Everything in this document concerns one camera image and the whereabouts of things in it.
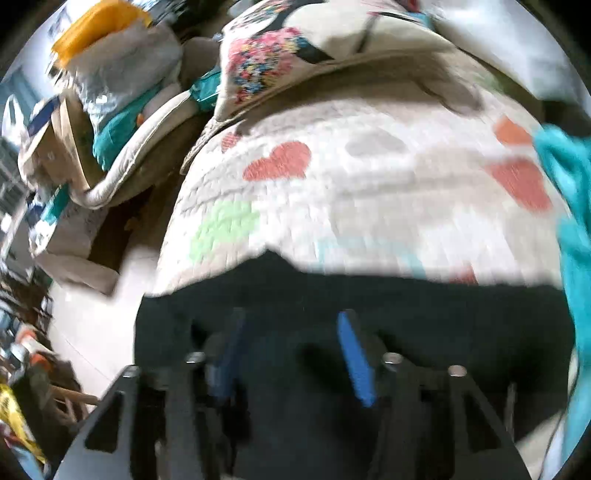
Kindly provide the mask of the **heart-patterned quilt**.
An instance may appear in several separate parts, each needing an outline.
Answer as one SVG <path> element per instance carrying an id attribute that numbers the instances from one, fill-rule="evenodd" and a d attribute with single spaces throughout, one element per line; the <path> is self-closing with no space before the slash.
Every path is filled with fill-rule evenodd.
<path id="1" fill-rule="evenodd" d="M 304 272 L 562 291 L 566 207 L 539 104 L 467 54 L 394 57 L 209 123 L 184 160 L 153 295 L 273 252 Z"/>

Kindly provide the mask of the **beige lounge chair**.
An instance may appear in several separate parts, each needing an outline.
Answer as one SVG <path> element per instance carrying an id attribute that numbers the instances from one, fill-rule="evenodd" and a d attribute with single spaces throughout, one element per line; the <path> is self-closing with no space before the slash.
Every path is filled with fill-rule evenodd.
<path id="1" fill-rule="evenodd" d="M 211 112 L 197 105 L 189 88 L 218 65 L 219 43 L 193 37 L 182 45 L 179 79 L 162 86 L 133 117 L 133 131 L 115 149 L 104 178 L 84 192 L 72 189 L 77 205 L 97 210 L 121 204 L 177 171 Z"/>

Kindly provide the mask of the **clear plastic bag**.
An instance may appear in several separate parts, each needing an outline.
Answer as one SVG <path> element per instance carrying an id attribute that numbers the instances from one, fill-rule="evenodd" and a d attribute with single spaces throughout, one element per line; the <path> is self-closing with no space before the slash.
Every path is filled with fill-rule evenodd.
<path id="1" fill-rule="evenodd" d="M 70 74 L 95 133 L 147 90 L 173 82 L 182 47 L 164 23 L 137 21 L 93 43 L 69 61 Z"/>

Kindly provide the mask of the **teal cloth on chair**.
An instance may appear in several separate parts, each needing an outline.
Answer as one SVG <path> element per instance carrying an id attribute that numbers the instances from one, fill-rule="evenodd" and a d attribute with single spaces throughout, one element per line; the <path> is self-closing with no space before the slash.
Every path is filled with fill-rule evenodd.
<path id="1" fill-rule="evenodd" d="M 107 172 L 111 168 L 117 155 L 137 130 L 137 117 L 159 91 L 158 84 L 146 90 L 110 119 L 94 136 L 92 154 L 102 171 Z"/>

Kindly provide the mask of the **black pants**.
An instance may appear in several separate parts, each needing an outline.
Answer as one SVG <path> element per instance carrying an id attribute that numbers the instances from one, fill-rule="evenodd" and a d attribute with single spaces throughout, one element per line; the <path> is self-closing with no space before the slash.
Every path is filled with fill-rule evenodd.
<path id="1" fill-rule="evenodd" d="M 567 399 L 551 286 L 304 273 L 266 253 L 145 297 L 135 361 L 236 479 L 525 479 L 517 443 Z"/>

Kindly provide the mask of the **teal pouch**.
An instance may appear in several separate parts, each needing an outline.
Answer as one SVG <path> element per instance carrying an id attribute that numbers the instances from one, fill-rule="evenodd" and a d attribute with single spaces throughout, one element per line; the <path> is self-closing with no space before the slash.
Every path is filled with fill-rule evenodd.
<path id="1" fill-rule="evenodd" d="M 189 89 L 190 96 L 200 112 L 211 112 L 216 105 L 221 84 L 221 67 L 216 66 L 195 80 Z"/>

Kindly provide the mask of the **floral girl cushion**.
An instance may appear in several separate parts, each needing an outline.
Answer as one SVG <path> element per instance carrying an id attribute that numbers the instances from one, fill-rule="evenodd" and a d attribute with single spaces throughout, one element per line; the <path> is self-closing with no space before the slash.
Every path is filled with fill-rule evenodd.
<path id="1" fill-rule="evenodd" d="M 451 49 L 396 1 L 260 1 L 222 29 L 213 117 L 349 65 Z"/>

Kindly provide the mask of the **brown cardboard box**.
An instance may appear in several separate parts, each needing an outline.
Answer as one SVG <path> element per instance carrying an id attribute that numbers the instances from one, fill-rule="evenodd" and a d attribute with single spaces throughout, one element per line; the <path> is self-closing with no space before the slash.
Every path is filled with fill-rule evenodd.
<path id="1" fill-rule="evenodd" d="M 57 100 L 48 121 L 21 147 L 19 173 L 32 190 L 68 184 L 85 192 L 105 176 L 92 153 L 93 127 L 73 90 L 64 90 Z"/>

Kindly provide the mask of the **turquoise fleece blanket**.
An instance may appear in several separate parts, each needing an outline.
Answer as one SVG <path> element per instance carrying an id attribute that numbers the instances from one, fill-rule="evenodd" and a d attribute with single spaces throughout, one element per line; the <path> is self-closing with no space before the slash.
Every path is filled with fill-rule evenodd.
<path id="1" fill-rule="evenodd" d="M 590 139 L 546 125 L 534 146 L 570 216 L 560 221 L 562 283 L 575 325 L 578 378 L 567 409 L 562 457 L 567 459 L 590 423 Z"/>

